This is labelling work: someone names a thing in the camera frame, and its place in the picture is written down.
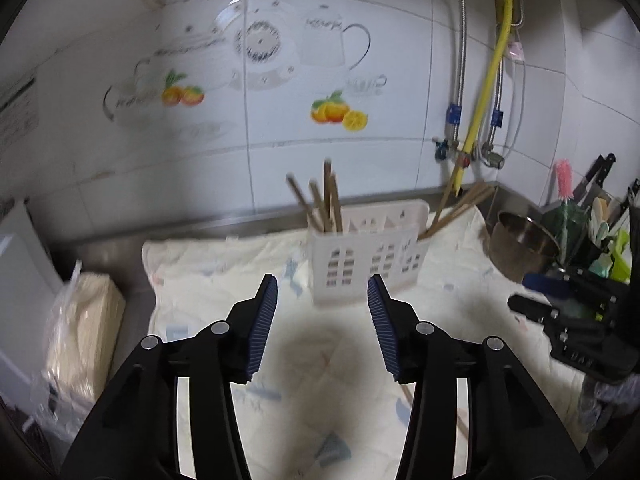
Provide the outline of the grey knitted glove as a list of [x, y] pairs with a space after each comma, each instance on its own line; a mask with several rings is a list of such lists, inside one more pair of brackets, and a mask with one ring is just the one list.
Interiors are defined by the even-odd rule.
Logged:
[[630, 375], [617, 385], [585, 377], [578, 399], [578, 422], [587, 434], [603, 429], [616, 416], [627, 416], [639, 408], [639, 376]]

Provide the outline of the green glass jar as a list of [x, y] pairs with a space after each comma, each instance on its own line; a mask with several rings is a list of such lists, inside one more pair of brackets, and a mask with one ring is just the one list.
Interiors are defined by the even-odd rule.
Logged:
[[588, 214], [574, 200], [556, 200], [542, 208], [541, 225], [560, 248], [559, 262], [567, 264], [585, 236]]

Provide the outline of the lime green plastic rack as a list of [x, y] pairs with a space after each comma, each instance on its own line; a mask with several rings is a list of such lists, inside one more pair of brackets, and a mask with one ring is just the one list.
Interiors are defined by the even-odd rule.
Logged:
[[610, 256], [612, 268], [608, 277], [616, 282], [628, 284], [630, 282], [632, 255], [630, 235], [626, 230], [621, 229], [616, 233]]

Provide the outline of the pink bottle brush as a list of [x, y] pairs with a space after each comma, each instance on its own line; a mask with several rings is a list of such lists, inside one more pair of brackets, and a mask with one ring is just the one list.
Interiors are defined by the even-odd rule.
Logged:
[[559, 159], [554, 164], [554, 174], [560, 200], [573, 197], [573, 170], [568, 159]]

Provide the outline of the steel angle valve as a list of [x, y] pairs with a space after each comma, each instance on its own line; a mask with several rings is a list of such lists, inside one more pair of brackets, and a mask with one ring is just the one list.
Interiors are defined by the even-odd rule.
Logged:
[[494, 151], [494, 146], [489, 142], [485, 142], [480, 148], [480, 159], [487, 167], [501, 170], [506, 160], [504, 157]]

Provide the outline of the bagged stack of napkins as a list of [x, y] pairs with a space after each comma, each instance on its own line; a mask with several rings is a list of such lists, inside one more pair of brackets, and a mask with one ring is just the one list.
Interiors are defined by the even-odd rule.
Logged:
[[42, 376], [63, 396], [94, 402], [102, 393], [126, 301], [106, 274], [81, 272], [60, 291], [48, 326]]

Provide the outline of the cream plastic utensil holder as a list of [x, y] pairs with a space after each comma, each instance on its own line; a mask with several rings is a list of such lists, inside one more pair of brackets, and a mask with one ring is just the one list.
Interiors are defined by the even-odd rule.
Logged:
[[382, 276], [386, 287], [416, 282], [430, 242], [430, 206], [424, 200], [347, 206], [341, 232], [308, 231], [311, 295], [316, 304], [363, 300], [369, 278]]

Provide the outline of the black handled kitchen knife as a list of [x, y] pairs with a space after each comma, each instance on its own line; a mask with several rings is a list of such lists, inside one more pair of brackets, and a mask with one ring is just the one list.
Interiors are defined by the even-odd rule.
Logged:
[[603, 174], [603, 181], [615, 162], [616, 156], [614, 153], [607, 154], [606, 156], [599, 155], [588, 169], [585, 177], [583, 177], [582, 180], [578, 182], [578, 185], [576, 185], [576, 188], [574, 188], [573, 200], [579, 203], [586, 196], [591, 182], [596, 180], [599, 174]]

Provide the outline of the red handled water valve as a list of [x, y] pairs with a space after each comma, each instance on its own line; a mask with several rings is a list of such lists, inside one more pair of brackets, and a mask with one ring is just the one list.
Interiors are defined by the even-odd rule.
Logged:
[[[441, 164], [442, 162], [446, 162], [446, 160], [452, 160], [453, 162], [457, 162], [458, 159], [463, 155], [462, 144], [447, 139], [447, 138], [438, 138], [434, 136], [432, 139], [434, 143], [434, 161]], [[462, 168], [466, 169], [471, 166], [472, 161], [474, 160], [474, 152], [476, 145], [472, 144], [470, 151], [466, 154], [460, 165]]]

